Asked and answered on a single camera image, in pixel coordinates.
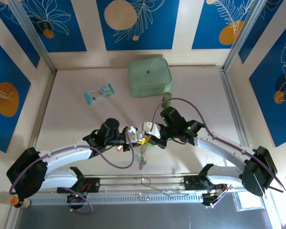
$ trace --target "gray floor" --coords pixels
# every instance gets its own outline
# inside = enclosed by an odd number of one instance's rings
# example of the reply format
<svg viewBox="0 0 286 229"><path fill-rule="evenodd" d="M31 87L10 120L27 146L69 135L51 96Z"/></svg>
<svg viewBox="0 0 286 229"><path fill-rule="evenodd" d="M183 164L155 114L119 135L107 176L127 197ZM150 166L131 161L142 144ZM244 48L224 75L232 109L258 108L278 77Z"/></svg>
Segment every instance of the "gray floor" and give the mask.
<svg viewBox="0 0 286 229"><path fill-rule="evenodd" d="M21 210L16 228L270 229L271 225L263 209L236 212L228 194L214 209L189 203L95 205L91 215L82 216L67 206L31 206Z"/></svg>

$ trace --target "wrapped snack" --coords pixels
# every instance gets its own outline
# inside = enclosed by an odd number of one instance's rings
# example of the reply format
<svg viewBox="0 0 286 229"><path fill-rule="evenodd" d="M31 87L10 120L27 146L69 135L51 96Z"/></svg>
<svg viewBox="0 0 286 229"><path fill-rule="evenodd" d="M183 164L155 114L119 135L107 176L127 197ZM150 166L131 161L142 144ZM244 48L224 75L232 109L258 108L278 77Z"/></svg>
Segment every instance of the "wrapped snack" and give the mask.
<svg viewBox="0 0 286 229"><path fill-rule="evenodd" d="M111 84L109 83L94 91L86 92L84 95L85 95L88 105L91 105L102 98L112 95L113 93L114 93L114 90Z"/></svg>

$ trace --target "black mount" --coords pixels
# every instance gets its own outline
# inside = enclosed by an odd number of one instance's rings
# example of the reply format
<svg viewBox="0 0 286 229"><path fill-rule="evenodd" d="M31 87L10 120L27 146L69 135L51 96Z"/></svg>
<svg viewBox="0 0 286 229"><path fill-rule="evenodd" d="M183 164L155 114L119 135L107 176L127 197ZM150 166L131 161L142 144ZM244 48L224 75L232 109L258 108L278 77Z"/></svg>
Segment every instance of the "black mount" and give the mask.
<svg viewBox="0 0 286 229"><path fill-rule="evenodd" d="M214 164L207 164L196 176L184 176L185 190L212 191L224 188L225 184L215 185L207 178L207 173L213 165ZM204 200L202 204L208 207L215 203L217 199L217 196L210 196L209 194L202 194L202 196Z"/></svg>
<svg viewBox="0 0 286 229"><path fill-rule="evenodd" d="M77 182L70 188L79 193L98 193L100 188L100 179L98 177L84 177L77 167L70 167L77 177ZM70 193L69 191L58 187L57 193Z"/></svg>
<svg viewBox="0 0 286 229"><path fill-rule="evenodd" d="M161 149L166 148L168 140L178 138L182 143L195 145L194 138L204 125L198 121L186 121L173 107L167 107L160 113L167 126L159 124L161 139L152 136L149 141L152 145L158 145Z"/></svg>
<svg viewBox="0 0 286 229"><path fill-rule="evenodd" d="M34 147L26 149L15 163L6 172L7 177L13 184L19 174L33 161L37 160L39 153ZM47 172L47 163L43 161L37 162L32 166L18 181L15 191L19 199L25 199L34 195L41 187L44 176Z"/></svg>
<svg viewBox="0 0 286 229"><path fill-rule="evenodd" d="M254 149L254 156L260 159L274 174L277 174L276 166L269 151L260 146ZM254 159L246 160L243 174L239 176L242 184L249 192L262 197L265 190L269 188L273 177Z"/></svg>
<svg viewBox="0 0 286 229"><path fill-rule="evenodd" d="M119 132L120 123L114 118L108 118L104 123L102 123L99 130L93 130L91 134L84 137L83 140L86 141L90 146L97 148L102 153L105 152L107 146L123 146L123 151L130 150L129 144L126 144L126 130L125 127L123 131ZM133 143L133 147L138 147L140 144ZM98 156L96 151L93 151L90 158Z"/></svg>

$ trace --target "cable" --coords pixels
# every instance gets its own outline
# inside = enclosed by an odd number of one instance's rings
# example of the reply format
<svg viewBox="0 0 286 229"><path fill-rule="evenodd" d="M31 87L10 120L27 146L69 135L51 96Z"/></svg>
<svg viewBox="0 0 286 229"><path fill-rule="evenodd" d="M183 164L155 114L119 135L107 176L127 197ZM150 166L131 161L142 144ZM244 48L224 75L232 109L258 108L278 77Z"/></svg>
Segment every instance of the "cable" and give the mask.
<svg viewBox="0 0 286 229"><path fill-rule="evenodd" d="M224 197L227 195L228 191L232 188L232 185L229 186L229 188L224 192L222 195L220 195L215 203L212 204L214 207L216 204L218 204Z"/></svg>
<svg viewBox="0 0 286 229"><path fill-rule="evenodd" d="M70 146L70 147L67 147L67 148L64 148L64 149L59 149L57 151L54 151L54 152L51 152L49 155L46 154L40 158L38 158L37 160L33 161L32 163L30 163L19 175L18 177L15 179L15 181L13 182L12 186L10 187L10 190L9 190L9 194L10 195L15 195L17 194L16 192L13 192L13 189L15 188L16 184L19 182L19 180L21 179L21 177L28 171L29 168L31 168L34 164L36 164L37 162L41 161L41 160L44 160L48 157L51 157L51 156L54 156L56 154L59 154L59 153L62 153L62 152L65 152L67 150L71 150L71 149L74 149L75 147L76 148L82 148L82 149L91 149L91 150L94 150L97 152L98 155L100 155L109 165L115 167L115 168L120 168L120 169L125 169L125 168L129 168L130 166L132 166L133 164L133 160L134 160L134 148L133 148L133 145L130 141L130 137L127 133L127 131L125 132L126 133L126 137L128 139L128 142L130 143L130 148L132 150L132 155L133 155L133 158L132 158L132 161L131 163L128 165L128 166L125 166L125 167L121 167L121 166L117 166L113 163L111 163L107 158L105 158L105 156L97 149L97 148L94 148L92 146Z"/></svg>
<svg viewBox="0 0 286 229"><path fill-rule="evenodd" d="M72 189L69 189L69 188L67 188L67 187L61 187L61 188L65 189L66 191L69 191L69 192L71 192L71 193L73 193L73 194L75 194L75 195L78 195L78 196L79 196L83 201L85 201L85 202L89 205L89 207L90 207L90 211L89 211L89 212L80 212L80 211L78 211L78 210L72 209L72 208L71 208L71 203L73 203L73 202L76 200L76 199L74 198L74 199L71 200L70 203L69 203L69 208L70 208L70 211L71 211L71 212L74 212L74 213L80 214L80 215L89 215L89 214L92 213L92 211L93 211L92 204L91 204L85 197L83 197L81 194L79 194L79 193L77 193L77 192L75 192L75 191L73 191Z"/></svg>
<svg viewBox="0 0 286 229"><path fill-rule="evenodd" d="M175 139L173 139L173 141L176 142L176 143L179 143L179 144L181 144L181 145L185 145L185 144L186 144L186 143L184 143L184 142L179 142L179 141L177 141L177 140L175 140Z"/></svg>
<svg viewBox="0 0 286 229"><path fill-rule="evenodd" d="M274 191L284 193L282 190L277 189L276 187L269 186L269 188L272 189L272 190L274 190Z"/></svg>
<svg viewBox="0 0 286 229"><path fill-rule="evenodd" d="M284 185L282 184L282 182L281 182L281 181L277 178L277 176L268 168L268 166L266 166L260 159L258 159L256 156L254 156L254 155L248 153L246 150L243 151L243 149L241 149L241 148L239 148L239 147L237 147L237 146L235 146L235 145L233 145L233 144L231 144L231 143L229 143L229 142L227 142L227 141L225 141L225 140L223 140L223 139L221 139L221 138L216 137L216 136L211 132L211 130L209 129L209 127L207 126L207 124L206 124L206 122L205 122L205 120L204 120L204 117L202 116L202 114L201 114L201 112L198 110L198 108L197 108L194 104L192 104L191 102L189 102L189 101L187 101L187 100L185 100L185 99L182 99L182 98L170 98L170 99L167 99L167 100L163 101L162 103L160 103L160 104L157 106L157 108L156 108L156 110L155 110L155 112L154 112L154 114L153 114L153 124L152 124L152 127L151 127L151 131L152 131L153 127L154 127L156 114L157 114L159 108L162 106L162 104L166 103L166 102L169 101L169 100L181 100L181 101L184 101L184 102L188 103L189 105L191 105L191 106L196 110L196 112L199 114L199 116L200 116L200 118L201 118L201 120L202 120L202 122L203 122L203 124L204 124L205 129L207 130L208 134L209 134L212 138L214 138L215 140L217 140L217 141L219 141L219 142L221 142L221 143L223 143L223 144L225 144L225 145L227 145L227 146L229 146L229 147L232 147L232 148L236 149L237 151L241 152L242 154L245 154L245 155L251 157L251 158L252 158L253 160L255 160L257 163L259 163L259 164L273 177L274 180L276 180L276 182L280 185L280 187L281 187L284 191L286 191L286 189L285 189Z"/></svg>
<svg viewBox="0 0 286 229"><path fill-rule="evenodd" d="M111 147L105 149L105 151L110 150L110 149L112 149L113 147L115 147L115 146L111 146Z"/></svg>

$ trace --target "blue backdrop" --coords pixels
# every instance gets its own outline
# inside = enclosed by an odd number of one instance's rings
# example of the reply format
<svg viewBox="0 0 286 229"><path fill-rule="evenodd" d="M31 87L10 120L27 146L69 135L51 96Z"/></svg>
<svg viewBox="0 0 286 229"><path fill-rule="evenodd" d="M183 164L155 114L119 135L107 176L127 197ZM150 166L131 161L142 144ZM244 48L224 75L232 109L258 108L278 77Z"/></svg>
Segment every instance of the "blue backdrop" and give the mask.
<svg viewBox="0 0 286 229"><path fill-rule="evenodd" d="M279 146L286 142L286 29L253 72L250 83Z"/></svg>
<svg viewBox="0 0 286 229"><path fill-rule="evenodd" d="M24 0L22 4L29 6L24 8L48 52L87 51L71 0ZM46 38L45 29L53 31L54 38Z"/></svg>
<svg viewBox="0 0 286 229"><path fill-rule="evenodd" d="M214 2L213 4L204 1L198 27L196 30L192 49L229 49L232 45L221 44L219 41L219 35L224 27L230 23L228 19L231 15L231 21L244 21L247 17L236 16L236 12L240 9L241 4L245 5L250 0L209 0Z"/></svg>
<svg viewBox="0 0 286 229"><path fill-rule="evenodd" d="M13 16L8 5L0 2L0 18L9 29L15 40L18 42L19 46L23 49L25 54L28 56L32 64L37 67L39 62L39 55L31 44L29 38L19 25L17 19Z"/></svg>
<svg viewBox="0 0 286 229"><path fill-rule="evenodd" d="M71 0L23 0L27 12L48 52L85 52L86 47ZM0 18L36 67L39 56L8 5L0 2ZM50 38L44 31L52 32Z"/></svg>
<svg viewBox="0 0 286 229"><path fill-rule="evenodd" d="M147 8L145 12L140 11L140 8L142 6L141 3L143 3L143 0L127 0L131 5L134 5L134 2L137 3L137 7L135 7L137 15L139 15L138 12L142 12L142 20L137 20L137 23L140 24L139 27L143 27L144 32L140 34L139 39L137 41L133 40L133 36L138 35L138 32L135 31L130 32L129 37L126 36L117 41L120 35L115 36L115 34L118 31L112 29L107 24L104 16L104 11L106 7L112 1L113 0L96 1L101 20L103 36L105 39L105 45L108 51L172 49L179 0L157 0L154 2L154 6L152 8L151 4L147 4L147 7L150 7L150 9L155 9L158 6L161 6L159 9L152 12L149 12Z"/></svg>
<svg viewBox="0 0 286 229"><path fill-rule="evenodd" d="M0 113L0 151L6 153L31 83L0 46L0 83L3 82L13 84L19 95L18 109L13 117Z"/></svg>
<svg viewBox="0 0 286 229"><path fill-rule="evenodd" d="M242 48L239 51L239 57L244 63L257 43L258 39L263 34L267 25L271 21L272 17L276 13L277 9L280 7L283 0L268 0L254 23L248 37L246 38Z"/></svg>

